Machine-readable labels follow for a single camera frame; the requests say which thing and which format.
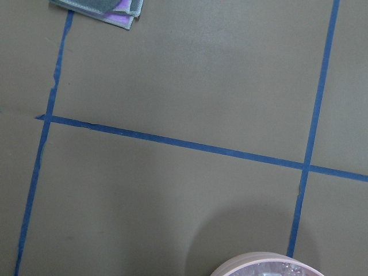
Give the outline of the pink bowl of ice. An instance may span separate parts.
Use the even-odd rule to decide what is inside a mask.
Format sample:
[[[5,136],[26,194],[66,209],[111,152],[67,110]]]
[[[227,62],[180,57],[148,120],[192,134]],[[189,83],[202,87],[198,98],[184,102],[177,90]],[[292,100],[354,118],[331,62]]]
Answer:
[[[321,272],[293,258],[272,252],[241,254],[221,264],[210,276],[223,275],[311,275]]]

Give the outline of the grey and purple folded cloth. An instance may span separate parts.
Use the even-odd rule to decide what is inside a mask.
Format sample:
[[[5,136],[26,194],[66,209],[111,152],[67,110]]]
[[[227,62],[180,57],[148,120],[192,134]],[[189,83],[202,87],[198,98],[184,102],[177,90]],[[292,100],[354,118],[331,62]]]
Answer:
[[[50,3],[125,30],[141,14],[143,0],[59,0]]]

